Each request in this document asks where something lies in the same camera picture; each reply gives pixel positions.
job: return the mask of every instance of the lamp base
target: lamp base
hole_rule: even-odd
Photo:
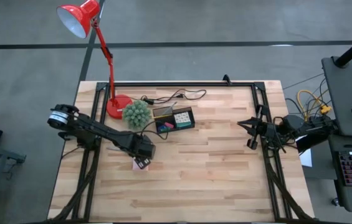
[[[115,119],[121,119],[121,115],[123,113],[123,109],[132,104],[132,100],[130,97],[126,95],[117,95],[115,96],[115,103],[112,103],[112,99],[108,100],[107,103],[107,113],[109,116]]]

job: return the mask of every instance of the wooden table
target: wooden table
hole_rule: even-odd
[[[96,82],[82,82],[75,106],[90,115]],[[288,114],[280,81],[265,81],[271,114]],[[175,87],[117,87],[117,94],[133,98],[171,96]],[[188,87],[199,90],[202,87]],[[273,221],[262,150],[246,146],[250,136],[237,121],[254,116],[250,88],[204,87],[207,94],[195,101],[178,100],[174,108],[192,106],[196,127],[169,133],[166,141],[147,135],[156,145],[149,171],[132,170],[124,152],[100,152],[91,222],[254,222]],[[172,102],[150,106],[159,108]],[[99,120],[102,97],[98,104]],[[107,116],[105,124],[127,130],[121,120]],[[64,153],[74,149],[67,142]],[[289,192],[313,217],[307,185],[296,149],[281,152]],[[49,218],[56,216],[76,190],[83,149],[62,159]]]

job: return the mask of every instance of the concrete floor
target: concrete floor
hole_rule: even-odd
[[[59,4],[82,0],[0,0],[0,44],[80,44],[58,20]],[[103,9],[107,42],[352,40],[352,0],[112,0]],[[348,45],[114,49],[116,80],[281,80],[289,86],[322,73],[321,59]],[[1,145],[27,154],[11,180],[0,181],[0,223],[47,216],[63,141],[46,124],[49,109],[73,103],[85,49],[0,50]],[[94,49],[87,80],[106,80],[102,52]],[[285,90],[314,90],[323,76]],[[288,103],[290,112],[296,112]],[[351,222],[330,205],[333,184],[308,179],[317,218]]]

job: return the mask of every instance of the lamp arm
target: lamp arm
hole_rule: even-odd
[[[101,43],[101,50],[105,56],[105,58],[108,60],[109,64],[109,83],[110,83],[110,88],[111,88],[111,101],[112,104],[115,104],[115,87],[114,87],[114,81],[113,81],[113,55],[109,51],[107,44],[105,43],[105,40],[103,38],[103,35],[101,33],[101,29],[98,26],[98,22],[96,20],[93,21],[92,27],[95,29],[95,32],[97,33],[98,39],[100,40]]]

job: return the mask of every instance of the white paper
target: white paper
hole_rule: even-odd
[[[300,157],[300,162],[303,166],[313,167],[312,164],[312,149],[307,149]]]

